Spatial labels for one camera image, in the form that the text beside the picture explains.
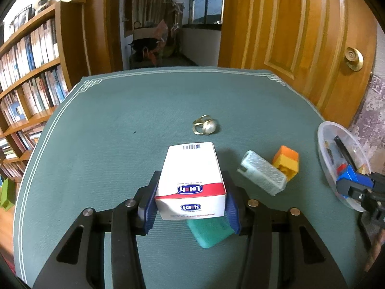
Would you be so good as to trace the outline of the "person's hand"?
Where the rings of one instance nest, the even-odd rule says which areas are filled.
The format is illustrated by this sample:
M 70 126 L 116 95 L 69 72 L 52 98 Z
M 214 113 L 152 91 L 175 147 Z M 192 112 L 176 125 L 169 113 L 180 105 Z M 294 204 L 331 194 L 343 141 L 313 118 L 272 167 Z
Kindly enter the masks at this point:
M 384 240 L 385 240 L 384 230 L 381 230 L 377 233 L 377 235 L 373 239 L 373 245 L 367 257 L 364 272 L 367 273 L 372 267 L 372 265 L 375 263 L 375 260 L 377 259 L 378 255 L 381 252 L 382 246 L 384 245 Z

